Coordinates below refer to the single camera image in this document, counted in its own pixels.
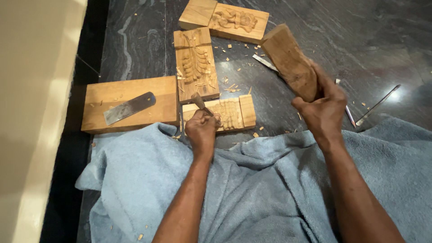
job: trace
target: marble floor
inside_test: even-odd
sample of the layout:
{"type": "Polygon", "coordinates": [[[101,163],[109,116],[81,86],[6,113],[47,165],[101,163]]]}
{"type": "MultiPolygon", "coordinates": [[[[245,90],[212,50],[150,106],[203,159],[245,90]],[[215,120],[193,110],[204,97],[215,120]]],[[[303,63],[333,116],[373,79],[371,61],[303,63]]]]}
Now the marble floor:
{"type": "MultiPolygon", "coordinates": [[[[175,75],[173,31],[188,0],[111,0],[99,82],[175,75]]],[[[287,23],[304,54],[321,64],[348,96],[358,120],[396,85],[401,87],[361,126],[348,118],[343,128],[363,131],[387,116],[432,129],[432,2],[429,0],[219,0],[220,3],[270,13],[266,32],[287,23]]],[[[243,42],[212,37],[216,71],[239,92],[224,91],[221,99],[247,94],[252,87],[257,127],[220,134],[218,148],[284,131],[304,131],[290,105],[294,94],[271,70],[252,58],[243,42]]],[[[90,242],[89,210],[99,197],[84,192],[77,242],[90,242]]]]}

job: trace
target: hand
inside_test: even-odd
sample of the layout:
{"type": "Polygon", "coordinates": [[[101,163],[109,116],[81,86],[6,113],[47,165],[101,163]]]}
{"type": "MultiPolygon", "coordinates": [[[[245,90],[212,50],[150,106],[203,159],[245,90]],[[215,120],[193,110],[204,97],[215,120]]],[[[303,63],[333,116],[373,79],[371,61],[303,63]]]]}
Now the hand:
{"type": "Polygon", "coordinates": [[[312,60],[309,62],[317,74],[318,83],[324,91],[324,98],[308,103],[296,97],[291,105],[303,116],[321,147],[335,141],[342,141],[342,119],[345,115],[346,97],[343,90],[334,83],[321,66],[312,60]]]}
{"type": "Polygon", "coordinates": [[[209,152],[213,156],[216,131],[220,125],[220,114],[210,116],[203,110],[197,110],[186,122],[184,131],[191,141],[194,156],[209,152]]]}

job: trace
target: terry cloth towel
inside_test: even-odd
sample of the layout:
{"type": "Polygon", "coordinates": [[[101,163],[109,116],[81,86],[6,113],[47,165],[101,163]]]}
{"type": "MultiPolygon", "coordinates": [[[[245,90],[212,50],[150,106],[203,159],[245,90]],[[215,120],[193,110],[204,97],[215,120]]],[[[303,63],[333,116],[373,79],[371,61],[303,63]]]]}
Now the terry cloth towel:
{"type": "MultiPolygon", "coordinates": [[[[93,243],[151,242],[192,161],[190,148],[171,138],[175,132],[155,123],[97,145],[76,182],[78,189],[101,191],[90,212],[93,243]]],[[[389,118],[363,133],[343,131],[343,137],[404,239],[432,242],[432,133],[389,118]]],[[[309,131],[216,149],[200,243],[338,240],[324,157],[309,131]]]]}

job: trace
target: white wall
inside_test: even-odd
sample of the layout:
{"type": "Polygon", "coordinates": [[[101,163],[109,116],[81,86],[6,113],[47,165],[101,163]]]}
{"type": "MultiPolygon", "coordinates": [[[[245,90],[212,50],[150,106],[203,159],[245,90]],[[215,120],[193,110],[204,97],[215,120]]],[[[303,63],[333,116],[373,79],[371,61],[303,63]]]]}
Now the white wall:
{"type": "Polygon", "coordinates": [[[0,3],[1,242],[39,242],[86,4],[0,3]]]}

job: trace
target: wooden block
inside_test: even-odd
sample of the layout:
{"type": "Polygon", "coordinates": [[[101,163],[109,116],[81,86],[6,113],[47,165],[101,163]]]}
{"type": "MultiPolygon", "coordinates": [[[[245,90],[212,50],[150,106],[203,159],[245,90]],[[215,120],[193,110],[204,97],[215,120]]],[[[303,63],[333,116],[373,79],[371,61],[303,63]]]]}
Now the wooden block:
{"type": "Polygon", "coordinates": [[[245,126],[245,129],[254,128],[257,117],[255,116],[252,95],[239,96],[238,99],[240,101],[241,116],[243,118],[243,125],[245,126]]]}
{"type": "Polygon", "coordinates": [[[178,21],[180,27],[190,30],[209,26],[216,4],[216,0],[190,0],[178,21]]]}
{"type": "Polygon", "coordinates": [[[130,131],[155,122],[179,125],[175,76],[87,85],[81,130],[91,134],[130,131]],[[146,92],[153,92],[156,104],[109,126],[103,112],[146,92]]]}
{"type": "Polygon", "coordinates": [[[192,101],[198,92],[206,100],[219,97],[213,48],[208,27],[174,32],[177,67],[182,78],[178,80],[181,104],[192,101]]]}
{"type": "Polygon", "coordinates": [[[214,36],[259,44],[269,13],[218,3],[209,23],[214,36]]]}
{"type": "Polygon", "coordinates": [[[261,47],[297,96],[306,102],[321,98],[317,75],[286,24],[267,33],[261,47]]]}
{"type": "MultiPolygon", "coordinates": [[[[222,127],[218,132],[245,130],[255,127],[255,110],[251,95],[239,98],[220,99],[204,102],[206,107],[221,115],[222,127]]],[[[183,121],[186,123],[195,114],[195,104],[183,106],[183,121]]]]}

